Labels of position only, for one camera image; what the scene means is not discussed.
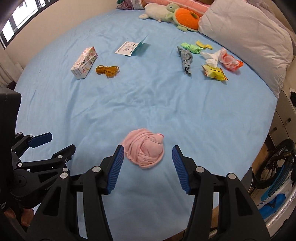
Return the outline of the person left hand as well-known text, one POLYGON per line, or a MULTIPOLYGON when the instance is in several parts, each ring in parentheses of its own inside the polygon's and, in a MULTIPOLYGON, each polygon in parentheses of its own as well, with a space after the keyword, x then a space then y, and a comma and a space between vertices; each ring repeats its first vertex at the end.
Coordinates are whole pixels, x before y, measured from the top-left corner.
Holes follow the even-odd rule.
POLYGON ((5 212, 4 215, 7 218, 11 219, 17 219, 18 217, 20 218, 21 225, 24 227, 29 227, 33 218, 34 218, 34 210, 31 209, 22 209, 22 211, 17 210, 16 212, 13 211, 11 208, 8 208, 5 212))

